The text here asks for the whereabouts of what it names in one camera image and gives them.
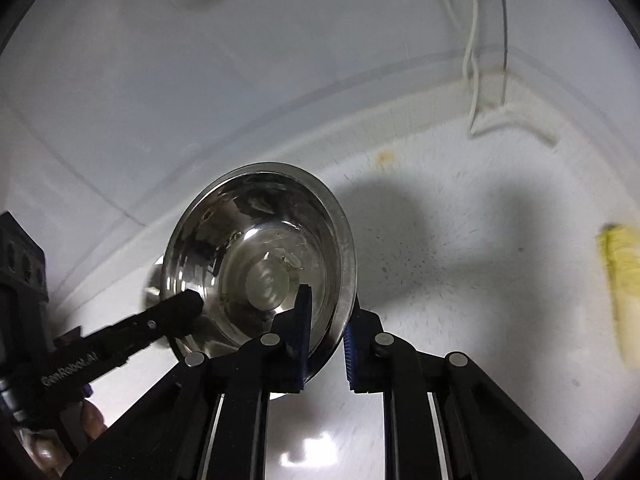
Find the left hand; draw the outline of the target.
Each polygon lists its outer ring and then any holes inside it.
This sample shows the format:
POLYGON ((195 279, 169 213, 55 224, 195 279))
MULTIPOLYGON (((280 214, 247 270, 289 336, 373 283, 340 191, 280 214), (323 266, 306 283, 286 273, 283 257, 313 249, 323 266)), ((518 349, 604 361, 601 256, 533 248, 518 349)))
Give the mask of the left hand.
POLYGON ((65 469, 107 430, 102 412, 90 401, 67 405, 51 429, 15 430, 28 457, 46 479, 61 479, 65 469))

